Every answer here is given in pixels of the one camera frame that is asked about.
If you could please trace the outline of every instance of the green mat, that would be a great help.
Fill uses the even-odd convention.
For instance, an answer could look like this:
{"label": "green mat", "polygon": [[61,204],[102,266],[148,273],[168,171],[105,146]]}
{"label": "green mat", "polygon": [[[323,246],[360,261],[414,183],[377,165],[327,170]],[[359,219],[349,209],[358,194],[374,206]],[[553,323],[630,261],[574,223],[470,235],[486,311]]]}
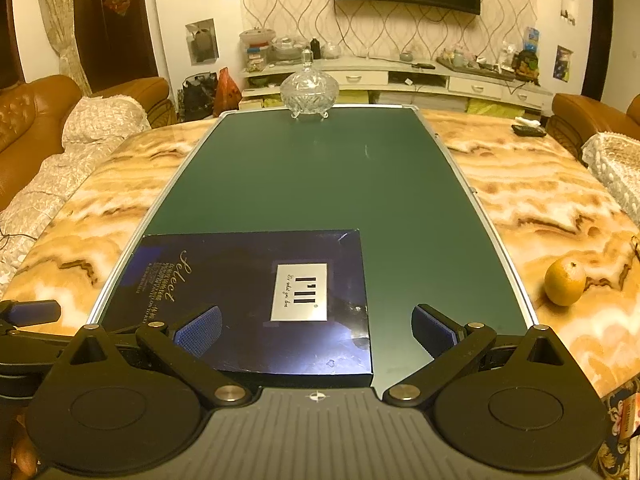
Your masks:
{"label": "green mat", "polygon": [[411,333],[417,303],[460,324],[526,331],[489,235],[410,108],[334,108],[324,121],[230,114],[145,234],[351,228],[362,241],[379,394],[430,361]]}

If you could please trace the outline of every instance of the table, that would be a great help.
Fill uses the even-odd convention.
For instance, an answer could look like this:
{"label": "table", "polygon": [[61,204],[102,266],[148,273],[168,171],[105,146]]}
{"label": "table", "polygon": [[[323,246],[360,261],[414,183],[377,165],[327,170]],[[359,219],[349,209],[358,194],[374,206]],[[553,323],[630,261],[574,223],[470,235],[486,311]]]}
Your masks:
{"label": "table", "polygon": [[524,333],[517,282],[446,148],[420,119],[410,108],[348,106],[324,121],[295,121],[288,110],[226,116],[140,224],[91,321],[108,309],[111,286],[142,235],[358,229],[380,394],[431,360],[411,333],[418,303],[460,324],[481,320]]}
{"label": "table", "polygon": [[[596,390],[605,394],[640,372],[632,322],[640,313],[640,264],[628,244],[636,229],[611,196],[549,137],[517,137],[507,120],[423,115],[476,188],[539,321],[559,333]],[[86,322],[140,219],[213,124],[177,124],[129,139],[82,184],[5,294],[62,304],[58,323],[34,330],[73,334]],[[540,286],[545,266],[563,254],[587,264],[590,286],[576,305],[560,309]]]}

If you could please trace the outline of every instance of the marble table top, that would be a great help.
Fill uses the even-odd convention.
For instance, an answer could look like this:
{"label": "marble table top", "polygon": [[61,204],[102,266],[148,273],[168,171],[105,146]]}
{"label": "marble table top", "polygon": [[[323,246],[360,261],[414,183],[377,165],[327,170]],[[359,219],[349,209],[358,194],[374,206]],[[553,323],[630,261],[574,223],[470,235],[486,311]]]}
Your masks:
{"label": "marble table top", "polygon": [[[632,221],[555,140],[517,137],[511,121],[424,111],[475,187],[522,279],[540,323],[556,331],[602,396],[640,372],[640,261]],[[51,221],[4,295],[56,299],[62,317],[33,327],[71,335],[92,306],[136,226],[214,120],[128,139]],[[542,290],[547,267],[571,255],[587,289],[571,307]]]}

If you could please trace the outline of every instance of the metal screw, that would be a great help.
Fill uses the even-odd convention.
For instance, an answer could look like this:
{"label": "metal screw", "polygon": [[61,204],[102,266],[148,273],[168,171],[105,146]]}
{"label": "metal screw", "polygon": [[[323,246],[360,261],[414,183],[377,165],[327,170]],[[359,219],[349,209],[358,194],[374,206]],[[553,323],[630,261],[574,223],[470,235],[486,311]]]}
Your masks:
{"label": "metal screw", "polygon": [[396,384],[389,388],[389,395],[396,400],[414,400],[420,396],[420,388],[412,384]]}
{"label": "metal screw", "polygon": [[244,395],[244,388],[242,386],[236,386],[235,384],[220,386],[215,393],[215,396],[219,400],[224,400],[225,402],[235,402],[236,400],[242,399]]}

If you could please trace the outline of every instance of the silver label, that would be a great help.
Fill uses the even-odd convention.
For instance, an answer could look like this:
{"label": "silver label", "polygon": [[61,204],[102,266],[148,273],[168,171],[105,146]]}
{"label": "silver label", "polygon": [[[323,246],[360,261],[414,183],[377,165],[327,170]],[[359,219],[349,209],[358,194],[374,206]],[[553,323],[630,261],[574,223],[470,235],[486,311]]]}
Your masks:
{"label": "silver label", "polygon": [[326,264],[281,264],[272,321],[326,321]]}

